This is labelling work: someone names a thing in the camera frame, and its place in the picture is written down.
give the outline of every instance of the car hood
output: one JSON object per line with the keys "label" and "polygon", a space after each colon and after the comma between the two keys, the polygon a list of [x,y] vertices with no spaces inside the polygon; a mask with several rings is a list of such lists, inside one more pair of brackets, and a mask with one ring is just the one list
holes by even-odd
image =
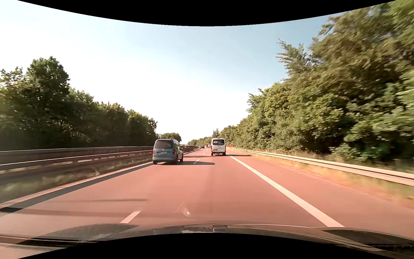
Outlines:
{"label": "car hood", "polygon": [[176,226],[94,224],[38,237],[0,235],[0,244],[7,244],[10,247],[38,248],[46,252],[80,244],[129,237],[189,233],[268,235],[348,247],[397,259],[414,258],[414,240],[396,235],[348,228],[309,228],[277,224],[234,224],[233,222]]}

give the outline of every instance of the white van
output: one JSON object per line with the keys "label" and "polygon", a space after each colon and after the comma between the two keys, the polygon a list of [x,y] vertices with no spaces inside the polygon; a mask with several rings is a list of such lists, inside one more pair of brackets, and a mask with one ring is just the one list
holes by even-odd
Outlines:
{"label": "white van", "polygon": [[210,150],[212,151],[211,156],[213,154],[223,154],[223,156],[226,156],[226,141],[224,139],[212,139]]}

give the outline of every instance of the car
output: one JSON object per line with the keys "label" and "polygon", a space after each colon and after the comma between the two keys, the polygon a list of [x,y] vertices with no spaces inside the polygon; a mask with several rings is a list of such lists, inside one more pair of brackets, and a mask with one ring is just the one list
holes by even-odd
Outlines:
{"label": "car", "polygon": [[158,162],[183,162],[183,151],[175,139],[158,139],[153,147],[153,164]]}
{"label": "car", "polygon": [[210,144],[211,156],[213,154],[223,154],[226,156],[226,141],[223,138],[214,138],[212,139],[212,144]]}

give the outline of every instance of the road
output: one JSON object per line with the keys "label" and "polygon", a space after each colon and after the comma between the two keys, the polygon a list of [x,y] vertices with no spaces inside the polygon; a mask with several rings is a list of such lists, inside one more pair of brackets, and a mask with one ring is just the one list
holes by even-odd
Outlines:
{"label": "road", "polygon": [[[0,233],[38,236],[87,224],[148,226],[231,222],[338,226],[414,239],[414,210],[248,154],[209,149],[174,165],[148,163],[39,195],[0,212]],[[36,254],[0,247],[0,258]]]}

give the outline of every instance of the dry grass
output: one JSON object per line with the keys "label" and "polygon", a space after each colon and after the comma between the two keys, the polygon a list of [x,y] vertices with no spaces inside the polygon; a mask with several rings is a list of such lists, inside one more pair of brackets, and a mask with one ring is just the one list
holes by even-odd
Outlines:
{"label": "dry grass", "polygon": [[337,184],[348,186],[358,191],[380,197],[394,202],[400,206],[414,209],[414,187],[396,182],[389,182],[377,178],[358,175],[341,170],[326,168],[317,165],[310,165],[288,159],[279,159],[255,153],[248,153],[251,156],[288,167],[305,174],[311,174],[320,178],[328,179]]}

